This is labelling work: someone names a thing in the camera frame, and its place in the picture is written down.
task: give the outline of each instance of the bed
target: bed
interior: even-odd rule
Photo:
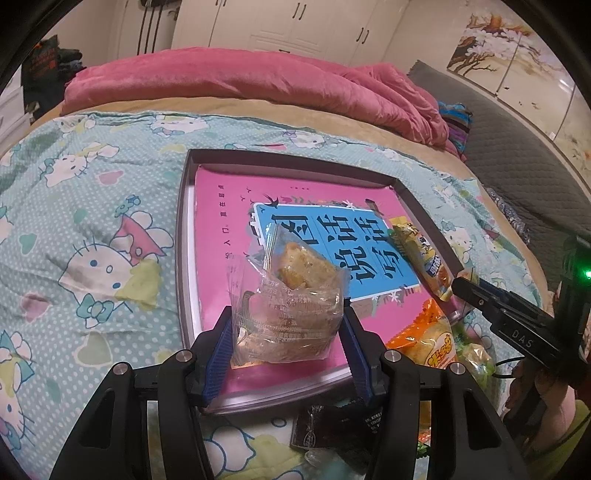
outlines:
[[[7,413],[0,414],[0,433],[32,478],[48,478],[114,362],[149,365],[181,348],[173,233],[187,148],[273,150],[396,176],[449,234],[465,264],[548,305],[539,262],[471,170],[444,148],[347,116],[260,99],[126,100],[60,117],[61,109],[38,120],[0,167],[7,207],[0,218],[0,269],[14,279],[0,287],[7,312],[0,339],[0,411]],[[126,243],[128,218],[141,230],[142,244]],[[498,234],[494,243],[487,231]],[[150,262],[134,263],[137,248]],[[92,292],[81,286],[89,281]],[[495,357],[515,356],[479,315],[466,322]],[[493,397],[502,408],[506,385]],[[292,424],[285,407],[206,419],[214,472],[232,480],[318,475],[314,462],[288,447]],[[159,478],[156,434],[150,447]],[[321,463],[325,478],[355,478],[338,458]],[[425,467],[419,465],[418,477]]]

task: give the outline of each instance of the tree painting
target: tree painting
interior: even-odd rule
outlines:
[[[514,56],[530,74],[554,76],[563,71],[556,56],[529,26],[516,25],[495,14],[470,16],[447,69],[464,77],[475,70],[496,72],[499,64],[508,64]]]

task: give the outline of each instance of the hello kitty bedsheet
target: hello kitty bedsheet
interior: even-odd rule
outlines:
[[[189,148],[304,155],[398,177],[467,267],[540,304],[523,257],[499,233],[474,180],[377,145],[257,119],[57,118],[0,159],[0,436],[33,479],[49,477],[113,363],[143,367],[181,348],[173,239]],[[479,314],[465,325],[496,358],[515,356]],[[505,387],[492,397],[503,398]],[[322,478],[288,447],[292,414],[205,419],[214,472],[232,480]]]

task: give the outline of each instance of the gray mattress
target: gray mattress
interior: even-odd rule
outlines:
[[[591,238],[591,205],[575,179],[527,127],[473,88],[421,61],[408,76],[437,100],[463,103],[473,112],[466,164],[523,218],[530,230],[529,247],[548,288],[555,290],[568,233]]]

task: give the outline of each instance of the orange snack bag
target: orange snack bag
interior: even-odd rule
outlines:
[[[445,368],[457,362],[452,329],[433,299],[423,304],[423,311],[412,324],[386,343],[386,348],[400,350],[413,362],[427,367]],[[429,443],[431,438],[431,402],[422,401],[418,439]]]

